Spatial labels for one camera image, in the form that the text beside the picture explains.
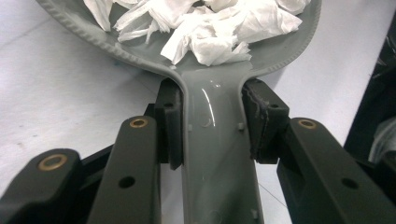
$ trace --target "gray scoop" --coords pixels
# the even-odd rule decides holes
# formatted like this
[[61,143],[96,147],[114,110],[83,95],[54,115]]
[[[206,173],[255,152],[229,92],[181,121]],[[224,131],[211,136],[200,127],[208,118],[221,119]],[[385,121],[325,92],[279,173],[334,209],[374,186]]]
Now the gray scoop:
[[[182,89],[185,223],[263,223],[242,86],[286,66],[305,50],[318,25],[321,0],[312,0],[299,15],[303,23],[298,32],[250,44],[250,62],[207,67],[188,53],[177,68],[160,55],[169,34],[154,33],[149,44],[145,38],[121,44],[116,31],[105,33],[99,27],[82,0],[36,1],[75,35],[132,66],[172,78]],[[113,7],[111,24],[124,12]]]

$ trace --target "gray plastic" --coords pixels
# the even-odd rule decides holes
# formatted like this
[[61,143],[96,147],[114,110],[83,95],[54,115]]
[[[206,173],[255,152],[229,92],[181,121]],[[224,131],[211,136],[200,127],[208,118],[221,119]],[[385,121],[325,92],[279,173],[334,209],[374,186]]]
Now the gray plastic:
[[[169,34],[154,33],[148,45],[145,38],[120,44],[118,33],[105,33],[82,0],[36,1],[74,34],[130,65],[172,78],[183,90],[185,223],[263,223],[242,86],[305,50],[318,25],[321,0],[312,0],[299,16],[298,32],[251,44],[250,62],[207,67],[188,53],[176,69],[160,55]],[[112,25],[124,11],[113,7]]]

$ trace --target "black hole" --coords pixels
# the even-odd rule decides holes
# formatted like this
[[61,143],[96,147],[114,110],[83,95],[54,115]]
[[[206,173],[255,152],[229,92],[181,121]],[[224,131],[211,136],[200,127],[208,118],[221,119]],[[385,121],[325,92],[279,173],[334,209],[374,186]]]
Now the black hole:
[[61,158],[60,158],[60,157],[55,157],[55,158],[52,158],[52,159],[50,159],[50,160],[45,161],[45,162],[44,162],[44,165],[46,165],[46,166],[51,166],[51,165],[54,165],[54,164],[59,163],[60,161],[61,161]]
[[165,106],[165,108],[171,108],[171,107],[173,107],[173,104],[172,103],[166,103],[163,106]]
[[126,176],[119,182],[119,186],[122,189],[128,189],[134,184],[134,178],[131,176]]
[[342,179],[342,182],[343,182],[343,184],[344,184],[346,187],[348,187],[348,188],[350,188],[350,189],[358,189],[358,188],[359,188],[358,183],[356,183],[354,180],[351,180],[351,179],[349,179],[349,178],[343,178],[343,179]]
[[313,127],[314,126],[314,123],[312,123],[311,121],[308,121],[308,120],[303,120],[303,121],[301,121],[301,123],[303,125],[307,126],[307,127]]
[[143,125],[144,123],[145,123],[145,121],[143,121],[141,119],[134,121],[134,125],[136,125],[136,126]]

